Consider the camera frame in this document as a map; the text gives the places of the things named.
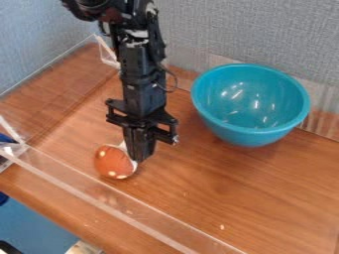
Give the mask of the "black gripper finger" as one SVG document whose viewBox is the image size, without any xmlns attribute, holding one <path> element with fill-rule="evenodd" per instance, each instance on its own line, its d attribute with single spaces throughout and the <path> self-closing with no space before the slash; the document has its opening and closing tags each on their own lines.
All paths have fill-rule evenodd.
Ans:
<svg viewBox="0 0 339 254">
<path fill-rule="evenodd" d="M 146 129 L 142 132 L 141 143 L 142 143 L 141 145 L 142 160 L 146 160 L 153 155 L 156 146 L 156 138 L 152 128 Z"/>
<path fill-rule="evenodd" d="M 134 162 L 140 162 L 140 153 L 138 153 L 138 147 L 137 147 L 137 139 L 134 134 L 134 129 L 130 127 L 122 128 L 122 138 L 125 143 L 125 149 L 129 158 Z"/>
</svg>

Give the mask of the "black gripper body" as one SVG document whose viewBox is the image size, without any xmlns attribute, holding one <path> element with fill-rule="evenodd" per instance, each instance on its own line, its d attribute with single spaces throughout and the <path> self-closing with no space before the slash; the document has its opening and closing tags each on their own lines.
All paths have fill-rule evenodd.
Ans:
<svg viewBox="0 0 339 254">
<path fill-rule="evenodd" d="M 168 68 L 146 58 L 121 58 L 120 81 L 121 99 L 109 98 L 106 121 L 121 129 L 134 129 L 137 145 L 142 145 L 142 132 L 152 128 L 156 141 L 168 144 L 177 142 L 177 119 L 165 111 Z"/>
</svg>

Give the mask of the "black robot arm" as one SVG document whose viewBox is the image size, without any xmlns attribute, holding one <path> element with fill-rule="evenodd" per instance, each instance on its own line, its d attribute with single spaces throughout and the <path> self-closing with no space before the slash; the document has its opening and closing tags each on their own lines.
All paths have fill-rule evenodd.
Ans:
<svg viewBox="0 0 339 254">
<path fill-rule="evenodd" d="M 96 22 L 110 37 L 120 67 L 122 98 L 105 101 L 105 121 L 122 129 L 129 158 L 142 162 L 158 141 L 177 142 L 177 119 L 165 111 L 166 77 L 162 65 L 165 44 L 153 0 L 60 0 L 73 16 Z"/>
</svg>

